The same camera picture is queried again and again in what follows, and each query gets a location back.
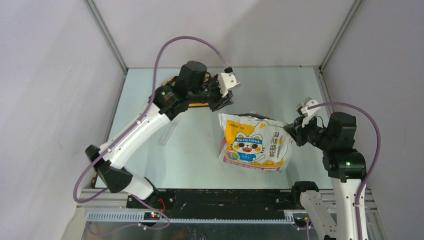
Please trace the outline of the pet food bag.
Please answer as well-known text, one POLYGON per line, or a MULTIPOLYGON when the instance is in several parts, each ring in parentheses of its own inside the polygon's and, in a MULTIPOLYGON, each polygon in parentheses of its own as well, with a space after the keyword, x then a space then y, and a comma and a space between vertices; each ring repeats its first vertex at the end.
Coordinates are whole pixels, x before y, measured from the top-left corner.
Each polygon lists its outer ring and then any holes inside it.
POLYGON ((222 161, 249 169, 280 172, 292 156, 288 124, 255 113, 218 115, 223 130, 222 161))

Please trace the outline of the yellow double pet bowl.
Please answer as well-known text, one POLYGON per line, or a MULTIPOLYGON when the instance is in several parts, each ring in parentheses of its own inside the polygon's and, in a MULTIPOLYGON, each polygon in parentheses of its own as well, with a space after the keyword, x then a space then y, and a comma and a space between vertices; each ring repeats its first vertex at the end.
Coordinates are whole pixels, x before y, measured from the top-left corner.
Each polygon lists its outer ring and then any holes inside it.
MULTIPOLYGON (((169 77, 168 79, 164 80, 161 83, 161 87, 162 86, 169 86, 174 88, 175 87, 175 80, 176 80, 177 76, 172 76, 169 77)), ((183 92, 182 90, 178 92, 179 94, 181 94, 181 96, 185 99, 189 101, 188 107, 189 108, 207 108, 209 107, 209 104, 207 102, 200 102, 200 101, 195 101, 194 99, 191 99, 191 97, 188 95, 189 92, 183 92)))

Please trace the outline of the clear plastic scoop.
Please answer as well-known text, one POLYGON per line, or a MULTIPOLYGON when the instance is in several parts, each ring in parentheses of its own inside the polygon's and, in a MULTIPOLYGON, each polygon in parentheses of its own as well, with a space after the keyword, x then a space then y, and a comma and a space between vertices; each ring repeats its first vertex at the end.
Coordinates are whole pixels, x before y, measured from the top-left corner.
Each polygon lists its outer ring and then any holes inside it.
POLYGON ((163 133, 157 142, 159 146, 164 147, 168 143, 179 122, 180 119, 176 117, 165 125, 163 133))

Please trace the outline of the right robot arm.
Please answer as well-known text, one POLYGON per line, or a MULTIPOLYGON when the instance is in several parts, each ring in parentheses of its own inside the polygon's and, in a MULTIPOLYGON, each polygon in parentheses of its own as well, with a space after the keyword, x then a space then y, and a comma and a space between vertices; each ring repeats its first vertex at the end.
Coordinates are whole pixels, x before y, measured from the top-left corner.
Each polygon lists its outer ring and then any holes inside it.
POLYGON ((323 166, 333 187, 336 219, 323 203, 318 186, 312 181, 297 181, 292 187, 291 204, 305 209, 307 223, 312 223, 320 240, 367 240, 365 190, 360 185, 366 176, 364 156, 353 148, 356 118, 334 112, 327 127, 319 127, 317 119, 302 126, 304 116, 284 126, 297 146, 307 143, 323 153, 323 166))

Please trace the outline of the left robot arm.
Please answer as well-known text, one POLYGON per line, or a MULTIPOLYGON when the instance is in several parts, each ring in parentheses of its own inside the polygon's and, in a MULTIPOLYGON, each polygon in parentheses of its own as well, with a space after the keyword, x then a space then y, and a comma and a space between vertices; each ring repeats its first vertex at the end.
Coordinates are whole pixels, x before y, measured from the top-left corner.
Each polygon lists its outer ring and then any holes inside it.
POLYGON ((155 89, 143 111, 120 133, 99 147, 89 145, 85 154, 110 192, 126 192, 145 208, 153 208, 158 202, 158 190, 146 177, 128 171, 126 162, 151 135, 190 105, 206 104, 212 112, 231 105, 232 89, 238 84, 230 66, 212 75, 203 63, 188 61, 178 75, 155 89))

